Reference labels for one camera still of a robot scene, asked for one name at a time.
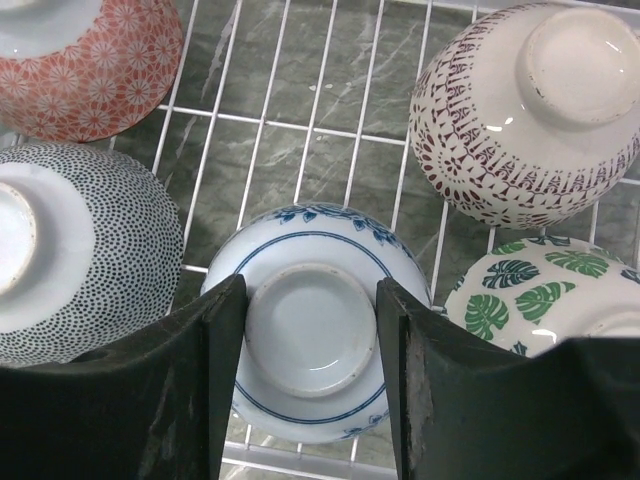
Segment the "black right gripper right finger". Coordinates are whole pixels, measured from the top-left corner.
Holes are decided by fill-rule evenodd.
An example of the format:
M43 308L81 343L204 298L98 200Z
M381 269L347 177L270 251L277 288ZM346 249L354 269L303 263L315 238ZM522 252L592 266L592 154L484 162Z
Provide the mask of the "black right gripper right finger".
M399 478L638 477L637 339L570 339L527 358L391 278L376 318Z

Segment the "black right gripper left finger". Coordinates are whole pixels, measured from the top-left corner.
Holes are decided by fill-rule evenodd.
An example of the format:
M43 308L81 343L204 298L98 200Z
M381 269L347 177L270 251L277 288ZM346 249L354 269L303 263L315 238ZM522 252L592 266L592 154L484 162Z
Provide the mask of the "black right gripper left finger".
M5 479L215 479L247 293L234 274L68 364L1 372Z

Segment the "blue floral white bowl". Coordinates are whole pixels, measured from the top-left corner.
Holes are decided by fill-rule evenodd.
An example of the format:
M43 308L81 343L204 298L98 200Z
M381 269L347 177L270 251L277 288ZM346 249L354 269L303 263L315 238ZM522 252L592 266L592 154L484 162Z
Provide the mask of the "blue floral white bowl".
M431 304L421 267L395 233L342 205L288 205L235 232L203 289L235 274L248 298L232 400L238 415L307 444L349 439L388 417L377 285L393 278Z

